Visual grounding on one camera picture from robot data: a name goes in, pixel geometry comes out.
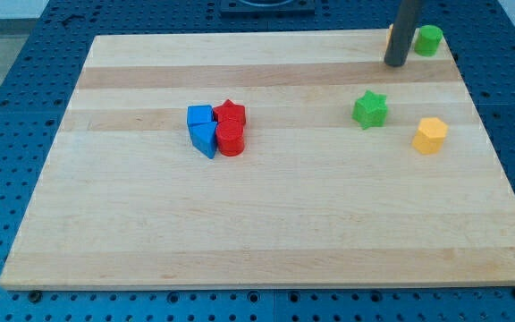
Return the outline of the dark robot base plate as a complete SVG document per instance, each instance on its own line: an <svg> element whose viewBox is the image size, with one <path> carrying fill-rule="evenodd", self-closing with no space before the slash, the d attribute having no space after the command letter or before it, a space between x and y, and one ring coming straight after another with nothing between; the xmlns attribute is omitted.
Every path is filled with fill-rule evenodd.
<svg viewBox="0 0 515 322"><path fill-rule="evenodd" d="M220 0L219 11L224 16L278 14L314 14L315 0Z"/></svg>

